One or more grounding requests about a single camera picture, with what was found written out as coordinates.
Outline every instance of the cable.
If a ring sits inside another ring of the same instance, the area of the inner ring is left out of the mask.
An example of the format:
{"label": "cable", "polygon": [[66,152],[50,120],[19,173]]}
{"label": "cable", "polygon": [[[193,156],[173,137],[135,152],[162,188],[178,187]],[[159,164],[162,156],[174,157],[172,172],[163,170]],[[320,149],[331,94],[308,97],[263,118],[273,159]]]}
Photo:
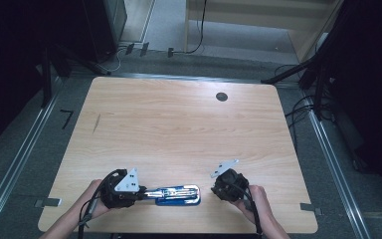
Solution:
{"label": "cable", "polygon": [[117,50],[117,53],[116,53],[116,58],[117,58],[117,67],[115,69],[107,69],[106,67],[102,66],[101,63],[100,64],[96,64],[96,66],[104,69],[105,71],[107,72],[114,72],[114,71],[117,71],[119,68],[120,68],[120,58],[119,58],[119,53],[122,52],[123,50],[125,50],[126,47],[122,47],[120,49]]}
{"label": "cable", "polygon": [[206,16],[206,6],[207,6],[207,0],[204,0],[203,17],[201,19],[200,43],[198,44],[198,46],[194,50],[188,51],[188,52],[175,52],[175,51],[173,51],[173,48],[169,48],[168,57],[172,57],[174,53],[176,53],[176,54],[193,54],[200,48],[201,43],[203,42],[203,38],[204,38],[203,32],[204,32],[204,18]]}
{"label": "cable", "polygon": [[122,44],[126,44],[126,45],[119,45],[120,47],[127,47],[131,44],[134,44],[134,45],[144,45],[146,44],[146,42],[119,42],[119,43],[122,43]]}
{"label": "cable", "polygon": [[[116,52],[118,52],[120,50],[120,48],[123,48],[123,47],[126,48],[127,47],[127,46],[120,45],[121,43],[122,42],[118,42]],[[97,62],[97,64],[95,64],[95,65],[103,64],[103,63],[107,62],[110,59],[110,56],[112,56],[112,54],[108,54],[104,60],[102,60],[101,62]]]}
{"label": "cable", "polygon": [[[314,110],[314,105],[307,105],[307,106],[303,106],[303,107],[300,107],[300,108],[296,108],[303,100],[305,99],[308,99],[308,98],[313,98],[314,96],[306,96],[306,97],[303,97],[302,99],[300,99],[298,102],[296,102],[296,104],[293,106],[292,108],[292,111],[288,114],[285,114],[285,117],[288,118],[288,117],[291,117],[291,121],[290,121],[290,124],[287,126],[288,128],[291,128],[292,127],[292,132],[293,132],[293,145],[294,145],[294,149],[295,149],[295,152],[297,154],[297,137],[296,137],[296,128],[295,128],[295,125],[305,119],[306,115],[307,115],[307,112],[309,111],[312,111]],[[324,104],[324,105],[320,105],[319,106],[319,113],[320,113],[320,116],[322,119],[324,120],[331,120],[331,121],[334,121],[334,115],[332,113],[331,117],[330,118],[326,118],[323,114],[322,114],[322,111],[329,111],[329,112],[332,112],[329,104]]]}
{"label": "cable", "polygon": [[236,189],[238,189],[239,191],[243,192],[244,195],[248,198],[248,200],[250,201],[251,203],[251,209],[253,210],[253,214],[254,214],[254,224],[256,224],[256,230],[257,230],[257,234],[258,235],[263,235],[263,229],[262,229],[262,224],[260,223],[260,216],[259,216],[259,211],[257,210],[257,206],[256,206],[256,203],[254,202],[253,200],[253,195],[251,194],[251,190],[250,188],[247,186],[246,189],[248,189],[248,192],[244,189],[242,189],[241,187],[235,185],[235,184],[232,184],[232,183],[227,183],[225,182],[226,184],[230,185],[230,186],[233,186],[235,187]]}
{"label": "cable", "polygon": [[[100,183],[100,185],[97,187],[97,189],[95,190],[95,193],[93,193],[93,196],[92,198],[87,201],[85,204],[83,204],[83,207],[80,211],[80,221],[79,221],[79,239],[83,239],[84,237],[84,230],[85,230],[85,226],[87,224],[88,221],[90,221],[92,219],[92,213],[91,213],[91,209],[92,209],[92,206],[93,206],[93,201],[97,200],[98,199],[98,193],[100,192],[101,190],[101,187],[103,186],[103,184],[111,177],[113,176],[115,173],[117,172],[117,170],[114,170],[113,172],[111,172],[110,174],[108,174]],[[83,216],[82,218],[82,214],[83,214],[83,209],[84,207],[86,206],[86,204],[88,205],[87,206],[87,209],[86,209],[86,213],[85,215]]]}
{"label": "cable", "polygon": [[[197,27],[197,30],[198,30],[198,33],[200,34],[200,36],[203,35],[203,32],[200,30],[200,28],[198,27],[198,24],[199,24],[199,21],[197,19],[197,21],[195,21],[195,24],[196,24],[196,27]],[[200,52],[200,54],[203,54],[203,52],[206,50],[206,47],[204,45],[203,46],[203,51]]]}
{"label": "cable", "polygon": [[277,68],[275,69],[275,77],[278,75],[278,70],[279,70],[280,68],[283,68],[283,67],[296,67],[296,66],[297,66],[297,65],[281,65],[281,66],[277,67]]}

